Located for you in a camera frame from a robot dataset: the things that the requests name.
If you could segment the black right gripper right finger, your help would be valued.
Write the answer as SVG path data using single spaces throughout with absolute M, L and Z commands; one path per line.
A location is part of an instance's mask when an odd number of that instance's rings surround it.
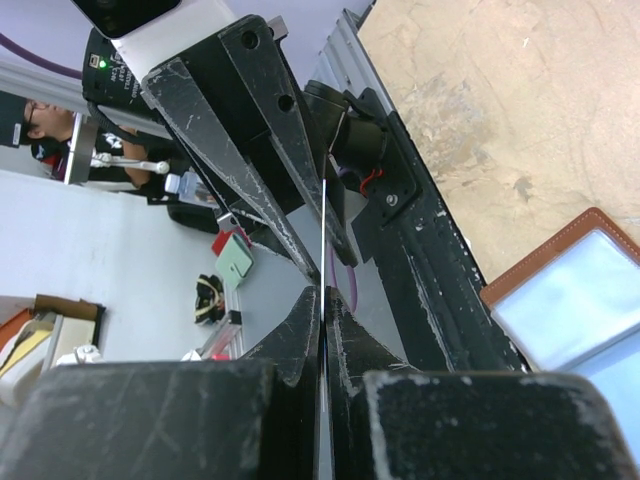
M 635 479 L 611 408 L 572 374 L 421 371 L 324 293 L 337 479 Z

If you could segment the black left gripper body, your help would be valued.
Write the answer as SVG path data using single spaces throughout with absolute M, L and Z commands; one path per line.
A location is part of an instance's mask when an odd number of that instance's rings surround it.
M 182 60 L 243 158 L 255 167 L 279 206 L 284 210 L 295 210 L 305 202 L 301 199 L 284 167 L 279 163 L 278 157 L 270 149 L 266 124 L 243 86 L 221 42 L 220 34 L 230 25 L 166 62 L 174 59 Z M 212 172 L 203 172 L 194 162 L 195 153 L 175 132 L 172 131 L 172 134 L 191 154 L 192 166 L 207 187 L 227 205 L 233 205 L 238 200 L 242 200 L 217 175 Z

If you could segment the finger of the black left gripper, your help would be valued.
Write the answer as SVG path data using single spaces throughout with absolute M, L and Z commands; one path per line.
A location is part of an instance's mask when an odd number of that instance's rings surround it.
M 306 247 L 255 167 L 242 156 L 214 109 L 180 59 L 150 71 L 142 86 L 170 129 L 212 172 L 264 220 L 301 273 L 313 284 L 320 273 Z
M 246 15 L 220 34 L 243 86 L 268 129 L 278 157 L 326 241 L 346 265 L 358 260 L 344 226 L 344 212 L 327 199 L 338 183 L 329 163 L 329 146 L 312 117 L 273 28 L 258 15 Z

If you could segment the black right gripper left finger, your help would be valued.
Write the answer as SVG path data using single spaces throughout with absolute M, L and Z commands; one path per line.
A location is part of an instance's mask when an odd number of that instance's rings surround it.
M 1 446 L 5 479 L 314 479 L 320 292 L 230 361 L 45 374 Z

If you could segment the black VIP card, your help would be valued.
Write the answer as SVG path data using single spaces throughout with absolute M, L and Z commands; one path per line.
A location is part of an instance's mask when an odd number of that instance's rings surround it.
M 326 342 L 326 288 L 327 288 L 327 268 L 326 268 L 326 217 L 327 217 L 327 179 L 322 179 L 322 198 L 321 198 L 321 291 L 320 291 L 320 353 L 321 353 L 321 370 L 320 370 L 320 387 L 321 387 L 321 408 L 326 413 L 328 409 L 328 383 L 327 383 L 327 342 Z

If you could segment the brown leather card holder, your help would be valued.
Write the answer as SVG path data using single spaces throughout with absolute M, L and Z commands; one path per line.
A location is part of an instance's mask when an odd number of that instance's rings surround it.
M 639 247 L 591 207 L 480 292 L 535 370 L 569 371 L 639 329 Z

